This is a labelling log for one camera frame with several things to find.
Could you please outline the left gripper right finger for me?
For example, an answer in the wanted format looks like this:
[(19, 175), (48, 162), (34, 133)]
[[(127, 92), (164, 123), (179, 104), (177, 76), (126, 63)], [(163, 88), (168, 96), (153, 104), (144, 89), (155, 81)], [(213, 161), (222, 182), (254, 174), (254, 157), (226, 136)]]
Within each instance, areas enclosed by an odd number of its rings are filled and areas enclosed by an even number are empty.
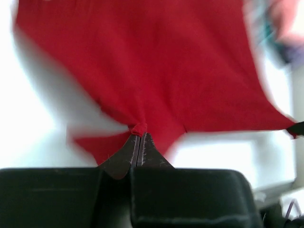
[(140, 142), (138, 167), (173, 169), (174, 167), (156, 149), (152, 136), (145, 133)]

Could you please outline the lavender folded t shirt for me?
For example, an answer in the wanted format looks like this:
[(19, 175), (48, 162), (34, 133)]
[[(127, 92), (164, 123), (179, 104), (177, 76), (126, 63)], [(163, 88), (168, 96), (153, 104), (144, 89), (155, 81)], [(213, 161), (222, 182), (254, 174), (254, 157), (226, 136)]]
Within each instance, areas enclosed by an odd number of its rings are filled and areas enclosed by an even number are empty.
[(304, 63), (304, 46), (286, 46), (285, 54), (289, 63), (293, 66), (299, 66)]

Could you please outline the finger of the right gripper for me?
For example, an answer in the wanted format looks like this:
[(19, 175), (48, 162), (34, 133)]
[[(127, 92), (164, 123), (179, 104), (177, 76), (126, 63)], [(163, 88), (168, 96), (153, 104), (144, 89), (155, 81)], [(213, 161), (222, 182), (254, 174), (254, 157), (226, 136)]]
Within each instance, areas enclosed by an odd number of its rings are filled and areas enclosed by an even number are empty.
[(304, 136), (304, 122), (298, 122), (288, 127), (287, 132), (293, 137)]

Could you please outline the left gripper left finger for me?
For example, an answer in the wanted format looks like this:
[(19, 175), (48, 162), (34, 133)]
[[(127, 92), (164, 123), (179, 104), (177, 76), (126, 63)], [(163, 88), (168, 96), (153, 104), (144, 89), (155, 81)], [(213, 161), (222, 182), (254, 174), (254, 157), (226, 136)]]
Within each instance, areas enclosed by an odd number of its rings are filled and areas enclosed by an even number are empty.
[(141, 138), (131, 135), (121, 149), (98, 167), (115, 180), (123, 179), (136, 167)]

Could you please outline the pink folded t shirt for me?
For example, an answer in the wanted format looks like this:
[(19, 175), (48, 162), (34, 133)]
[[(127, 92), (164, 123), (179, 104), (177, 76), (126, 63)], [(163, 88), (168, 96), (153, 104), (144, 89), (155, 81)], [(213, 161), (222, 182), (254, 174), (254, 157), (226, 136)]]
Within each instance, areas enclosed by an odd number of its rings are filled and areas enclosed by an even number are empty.
[(271, 0), (269, 15), (276, 39), (289, 45), (304, 43), (304, 2), (302, 0)]

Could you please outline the teal folded t shirt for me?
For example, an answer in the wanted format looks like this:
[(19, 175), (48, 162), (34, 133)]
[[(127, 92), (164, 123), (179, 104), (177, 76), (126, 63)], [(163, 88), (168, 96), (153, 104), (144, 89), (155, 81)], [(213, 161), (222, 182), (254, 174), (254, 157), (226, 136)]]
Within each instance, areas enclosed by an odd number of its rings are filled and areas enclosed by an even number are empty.
[(275, 33), (272, 27), (272, 24), (267, 20), (263, 24), (262, 28), (262, 43), (271, 45), (275, 48), (278, 47), (278, 44), (275, 40)]

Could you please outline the red t shirt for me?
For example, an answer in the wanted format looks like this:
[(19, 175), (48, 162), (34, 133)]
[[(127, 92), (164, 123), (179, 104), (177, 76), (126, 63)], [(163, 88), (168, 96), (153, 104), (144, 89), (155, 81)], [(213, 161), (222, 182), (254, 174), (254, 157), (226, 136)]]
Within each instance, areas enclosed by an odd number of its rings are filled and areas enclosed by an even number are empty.
[(128, 126), (74, 136), (101, 164), (130, 135), (161, 154), (184, 133), (286, 130), (259, 82), (242, 0), (21, 0), (16, 25), (102, 112)]

